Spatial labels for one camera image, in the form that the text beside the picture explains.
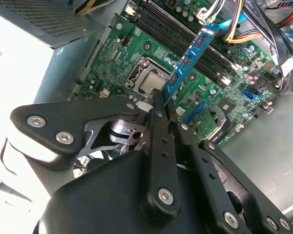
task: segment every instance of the red wire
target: red wire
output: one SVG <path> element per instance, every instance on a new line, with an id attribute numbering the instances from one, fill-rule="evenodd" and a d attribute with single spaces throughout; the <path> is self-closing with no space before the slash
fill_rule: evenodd
<path id="1" fill-rule="evenodd" d="M 291 15 L 286 21 L 282 22 L 281 24 L 278 24 L 278 27 L 279 27 L 279 28 L 284 27 L 284 26 L 287 25 L 291 20 L 293 20 L 293 14 L 292 14 L 292 15 Z M 256 32 L 256 33 L 248 33 L 248 34 L 245 34 L 245 35 L 243 35 L 243 36 L 237 36 L 235 39 L 242 39 L 242 38 L 248 37 L 248 36 L 250 36 L 250 35 L 252 35 L 252 34 L 258 34 L 258 32 Z"/>

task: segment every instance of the memory chip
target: memory chip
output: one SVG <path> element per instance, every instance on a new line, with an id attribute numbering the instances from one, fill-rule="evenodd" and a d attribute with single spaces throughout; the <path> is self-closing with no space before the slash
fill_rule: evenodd
<path id="1" fill-rule="evenodd" d="M 173 86 L 177 82 L 177 80 L 178 80 L 178 74 L 175 73 L 170 79 L 171 85 Z"/>
<path id="2" fill-rule="evenodd" d="M 199 49 L 201 47 L 201 45 L 205 42 L 205 40 L 206 40 L 205 35 L 200 36 L 199 39 L 194 44 L 195 47 Z"/>
<path id="3" fill-rule="evenodd" d="M 181 62 L 181 64 L 182 64 L 182 66 L 184 68 L 186 68 L 189 65 L 190 62 L 191 62 L 191 56 L 190 55 L 187 55 L 185 57 L 185 59 Z"/>

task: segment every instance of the power supply vent grille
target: power supply vent grille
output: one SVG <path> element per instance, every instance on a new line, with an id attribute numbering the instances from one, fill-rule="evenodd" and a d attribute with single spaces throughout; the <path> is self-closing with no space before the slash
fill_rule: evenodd
<path id="1" fill-rule="evenodd" d="M 292 7 L 293 6 L 293 0 L 281 0 L 278 4 L 278 7 Z"/>
<path id="2" fill-rule="evenodd" d="M 55 5 L 52 0 L 0 0 L 0 4 L 56 38 L 86 27 L 79 16 Z"/>

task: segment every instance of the blue ram module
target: blue ram module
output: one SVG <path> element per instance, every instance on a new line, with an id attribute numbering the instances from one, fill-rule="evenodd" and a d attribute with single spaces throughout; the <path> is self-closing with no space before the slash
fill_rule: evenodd
<path id="1" fill-rule="evenodd" d="M 181 85 L 184 78 L 194 67 L 207 46 L 218 33 L 219 29 L 220 28 L 217 24 L 205 24 L 196 35 L 195 39 L 170 75 L 169 80 L 167 80 L 162 87 L 165 105 L 178 90 L 178 87 Z"/>

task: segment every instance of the blue connector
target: blue connector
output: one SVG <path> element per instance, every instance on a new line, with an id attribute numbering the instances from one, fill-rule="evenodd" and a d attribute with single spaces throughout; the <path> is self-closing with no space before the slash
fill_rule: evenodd
<path id="1" fill-rule="evenodd" d="M 254 100 L 255 98 L 255 94 L 248 89 L 243 90 L 242 93 L 250 100 Z"/>
<path id="2" fill-rule="evenodd" d="M 203 100 L 200 105 L 196 106 L 190 114 L 185 118 L 184 123 L 188 124 L 190 121 L 196 116 L 198 113 L 200 113 L 205 107 L 206 107 L 207 102 Z"/>
<path id="3" fill-rule="evenodd" d="M 225 22 L 222 22 L 219 24 L 219 27 L 221 30 L 224 30 L 231 22 L 232 19 L 226 20 Z M 238 23 L 241 23 L 242 21 L 246 20 L 245 15 L 243 13 L 240 14 Z"/>

